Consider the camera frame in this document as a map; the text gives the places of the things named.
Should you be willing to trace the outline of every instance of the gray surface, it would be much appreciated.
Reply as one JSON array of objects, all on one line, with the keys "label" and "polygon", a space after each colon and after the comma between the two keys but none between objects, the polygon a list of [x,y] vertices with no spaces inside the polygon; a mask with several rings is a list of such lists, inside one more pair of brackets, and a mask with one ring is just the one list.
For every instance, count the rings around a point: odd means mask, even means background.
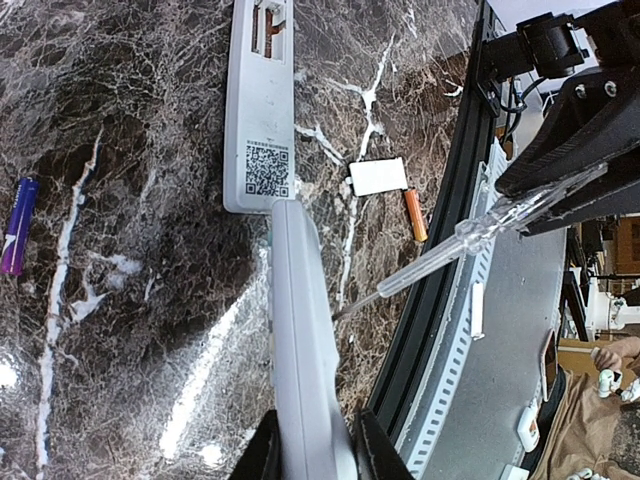
[{"label": "gray surface", "polygon": [[486,337],[471,346],[424,479],[498,479],[519,457],[516,425],[536,395],[564,249],[564,231],[498,238],[485,293]]}]

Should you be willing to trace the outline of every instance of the dark marble surface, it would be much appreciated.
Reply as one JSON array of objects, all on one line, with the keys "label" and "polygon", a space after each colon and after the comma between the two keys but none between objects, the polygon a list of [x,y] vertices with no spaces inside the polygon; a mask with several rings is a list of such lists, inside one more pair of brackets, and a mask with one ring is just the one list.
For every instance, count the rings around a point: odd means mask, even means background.
[{"label": "dark marble surface", "polygon": [[[336,309],[419,251],[402,195],[355,199],[345,165],[403,156],[433,208],[475,3],[295,6],[296,184]],[[273,404],[267,220],[221,199],[232,8],[0,4],[0,212],[42,185],[24,274],[0,278],[1,478],[226,478]],[[403,303],[336,327],[346,415]]]}]

